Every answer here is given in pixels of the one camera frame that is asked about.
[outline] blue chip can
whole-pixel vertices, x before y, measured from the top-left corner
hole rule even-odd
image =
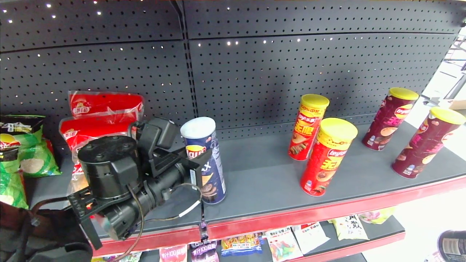
[[[215,121],[209,117],[192,119],[181,127],[181,135],[190,159],[212,149],[212,156],[202,168],[202,199],[206,204],[219,203],[225,198],[226,187]]]

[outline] can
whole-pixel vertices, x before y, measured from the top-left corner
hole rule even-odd
[[[363,144],[375,151],[384,149],[418,98],[418,94],[406,88],[390,88],[363,138]]]
[[[301,177],[301,188],[311,196],[322,196],[335,175],[346,151],[357,135],[357,128],[339,118],[322,120],[317,141]]]
[[[202,168],[201,192],[204,203],[219,203],[225,198],[226,187],[215,121],[210,117],[198,117],[186,122],[181,126],[180,131],[190,159],[212,149],[212,156]]]
[[[325,109],[330,101],[323,96],[307,94],[301,97],[293,137],[288,148],[288,155],[294,160],[305,161],[318,132]]]
[[[448,108],[432,107],[429,115],[401,151],[391,168],[404,178],[414,179],[443,147],[443,143],[466,118]]]
[[[443,232],[437,247],[445,262],[466,262],[466,231]]]

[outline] robotic arm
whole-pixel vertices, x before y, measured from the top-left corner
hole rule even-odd
[[[163,205],[178,186],[190,185],[200,194],[196,185],[202,183],[201,168],[212,151],[195,159],[189,159],[184,148],[167,151],[178,127],[166,119],[136,122],[129,127],[129,134],[135,129],[137,139],[98,138],[79,151],[87,188],[67,198],[39,202],[31,211],[2,203],[1,261],[89,261],[89,242],[94,249],[102,246],[91,216],[114,240],[126,240],[140,223],[139,238],[145,215]],[[63,210],[39,209],[66,199],[71,205]],[[181,217],[199,203],[200,198],[181,214],[162,220]]]

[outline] green chip bag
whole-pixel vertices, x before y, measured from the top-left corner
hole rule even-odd
[[[19,148],[21,170],[26,177],[61,174],[53,154],[42,140],[44,116],[0,116],[0,150]]]
[[[0,201],[28,209],[19,167],[17,148],[0,151]]]
[[[61,174],[52,152],[47,148],[45,140],[32,147],[20,148],[19,159],[21,160],[21,170],[26,177],[45,177]]]

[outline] pegboard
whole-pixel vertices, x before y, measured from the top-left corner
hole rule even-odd
[[[0,3],[1,51],[182,39],[169,1],[32,0]]]
[[[0,55],[1,111],[46,115],[44,134],[69,117],[68,90],[122,91],[145,98],[144,113],[183,124],[194,118],[182,41],[110,43]]]
[[[400,33],[190,40],[199,115],[220,129],[293,122],[308,93],[330,99],[326,117],[375,113],[391,87],[420,93],[454,39]]]
[[[457,34],[461,1],[185,1],[190,38],[278,34]]]

